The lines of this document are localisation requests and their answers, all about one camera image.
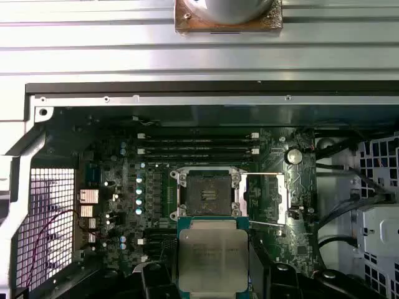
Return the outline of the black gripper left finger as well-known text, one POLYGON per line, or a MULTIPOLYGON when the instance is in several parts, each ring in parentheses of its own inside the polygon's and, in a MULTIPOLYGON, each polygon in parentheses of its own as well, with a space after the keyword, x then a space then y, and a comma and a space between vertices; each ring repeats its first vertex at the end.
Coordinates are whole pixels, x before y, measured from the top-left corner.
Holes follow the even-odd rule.
POLYGON ((178 298, 176 238, 121 238, 108 246, 99 298, 178 298))

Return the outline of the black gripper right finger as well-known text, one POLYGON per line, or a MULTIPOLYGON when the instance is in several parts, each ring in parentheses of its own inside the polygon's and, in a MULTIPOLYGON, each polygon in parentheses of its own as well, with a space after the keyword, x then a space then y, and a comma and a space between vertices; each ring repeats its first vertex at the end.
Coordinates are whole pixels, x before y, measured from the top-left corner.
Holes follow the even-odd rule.
POLYGON ((356 281, 335 270, 307 277, 286 263, 274 262, 261 243, 249 243, 249 281, 258 298, 361 298, 356 281))

